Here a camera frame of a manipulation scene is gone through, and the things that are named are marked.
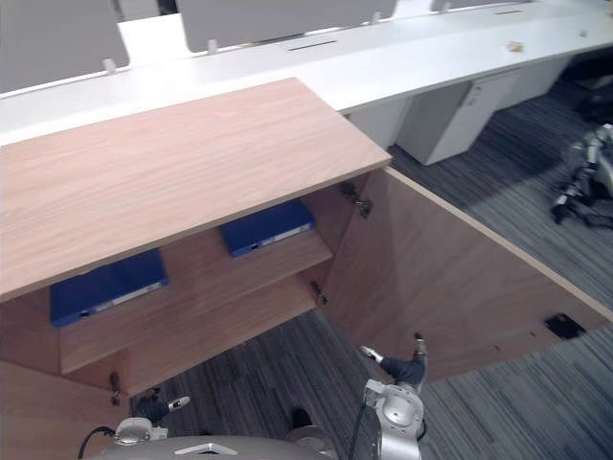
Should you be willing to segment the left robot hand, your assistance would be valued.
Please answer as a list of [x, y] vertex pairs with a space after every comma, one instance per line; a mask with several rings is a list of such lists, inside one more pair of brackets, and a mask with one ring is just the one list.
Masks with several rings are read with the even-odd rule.
[[170, 401], [163, 401], [160, 397], [161, 388], [153, 387], [136, 402], [133, 416], [148, 419], [153, 424], [161, 422], [164, 418], [191, 403], [189, 396], [183, 396]]

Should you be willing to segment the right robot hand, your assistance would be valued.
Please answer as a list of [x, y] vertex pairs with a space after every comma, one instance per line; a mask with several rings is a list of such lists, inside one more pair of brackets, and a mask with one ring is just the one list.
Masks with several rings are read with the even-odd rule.
[[425, 379], [427, 368], [427, 348], [421, 333], [415, 333], [416, 350], [410, 359], [400, 359], [383, 356], [375, 349], [361, 345], [359, 351], [373, 360], [386, 374], [397, 384], [406, 383], [411, 386], [419, 386]]

